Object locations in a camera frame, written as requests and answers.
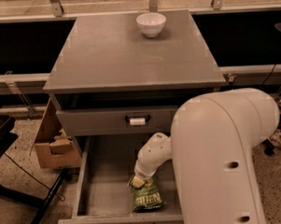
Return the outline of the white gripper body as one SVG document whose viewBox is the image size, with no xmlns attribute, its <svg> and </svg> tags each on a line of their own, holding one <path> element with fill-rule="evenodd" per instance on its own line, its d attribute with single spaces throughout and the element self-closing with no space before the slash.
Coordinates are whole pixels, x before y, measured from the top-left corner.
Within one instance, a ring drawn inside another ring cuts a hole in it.
<svg viewBox="0 0 281 224">
<path fill-rule="evenodd" d="M 141 179 L 149 180 L 153 177 L 159 165 L 159 157 L 153 149 L 140 149 L 134 166 L 134 173 Z"/>
</svg>

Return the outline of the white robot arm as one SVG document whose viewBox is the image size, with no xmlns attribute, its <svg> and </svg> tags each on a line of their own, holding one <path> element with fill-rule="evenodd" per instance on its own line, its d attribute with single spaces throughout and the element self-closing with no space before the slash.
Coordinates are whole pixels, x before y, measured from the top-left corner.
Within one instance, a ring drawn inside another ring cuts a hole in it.
<svg viewBox="0 0 281 224">
<path fill-rule="evenodd" d="M 169 136 L 155 133 L 139 150 L 133 184 L 171 160 L 184 224 L 267 224 L 251 149 L 278 121 L 277 104 L 261 90 L 193 97 L 176 111 Z"/>
</svg>

